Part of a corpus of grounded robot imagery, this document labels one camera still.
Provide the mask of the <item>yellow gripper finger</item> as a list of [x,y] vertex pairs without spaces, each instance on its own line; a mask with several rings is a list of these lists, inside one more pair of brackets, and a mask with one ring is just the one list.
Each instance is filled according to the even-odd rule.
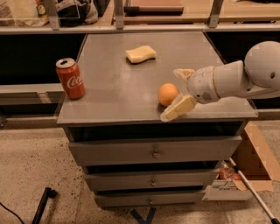
[[184,83],[188,82],[188,79],[194,74],[193,69],[175,69],[173,71],[174,75],[181,79]]
[[197,100],[192,95],[179,94],[160,115],[162,122],[169,122],[192,111],[197,104]]

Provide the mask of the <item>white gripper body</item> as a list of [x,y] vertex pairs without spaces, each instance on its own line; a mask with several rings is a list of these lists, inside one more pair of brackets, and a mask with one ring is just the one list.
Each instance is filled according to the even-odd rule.
[[217,102],[220,97],[214,86],[214,67],[197,70],[187,81],[188,92],[201,104]]

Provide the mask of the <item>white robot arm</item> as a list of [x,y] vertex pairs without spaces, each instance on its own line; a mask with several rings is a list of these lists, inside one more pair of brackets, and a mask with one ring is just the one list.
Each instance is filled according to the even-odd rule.
[[186,84],[187,94],[179,94],[160,119],[169,122],[192,111],[195,106],[221,98],[268,99],[280,95],[280,43],[264,41],[245,56],[222,66],[207,66],[196,71],[176,69],[174,75]]

